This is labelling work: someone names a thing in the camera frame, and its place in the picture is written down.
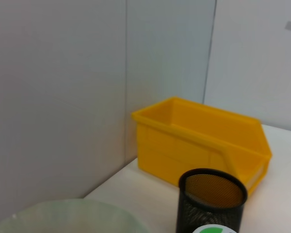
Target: yellow plastic bin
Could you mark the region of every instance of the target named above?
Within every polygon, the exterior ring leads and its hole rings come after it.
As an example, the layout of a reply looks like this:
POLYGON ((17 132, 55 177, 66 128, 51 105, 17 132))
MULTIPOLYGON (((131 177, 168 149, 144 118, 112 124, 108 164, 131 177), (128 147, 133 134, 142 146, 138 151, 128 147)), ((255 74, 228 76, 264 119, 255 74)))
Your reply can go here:
POLYGON ((188 170, 214 168, 237 177, 250 195, 267 172, 272 153, 257 119, 177 97, 132 117, 139 168, 174 185, 188 170))

